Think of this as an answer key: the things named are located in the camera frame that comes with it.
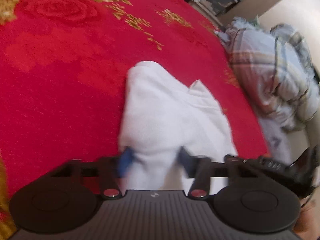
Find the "person's right hand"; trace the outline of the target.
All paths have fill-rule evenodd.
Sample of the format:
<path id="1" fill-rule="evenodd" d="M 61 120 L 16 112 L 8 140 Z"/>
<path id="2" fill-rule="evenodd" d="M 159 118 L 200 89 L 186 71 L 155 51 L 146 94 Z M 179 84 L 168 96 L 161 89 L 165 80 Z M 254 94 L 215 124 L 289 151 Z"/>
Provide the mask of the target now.
<path id="1" fill-rule="evenodd" d="M 300 200 L 301 210 L 294 226 L 294 233 L 301 239 L 319 239 L 319 221 L 316 216 L 316 201 L 312 195 Z"/>

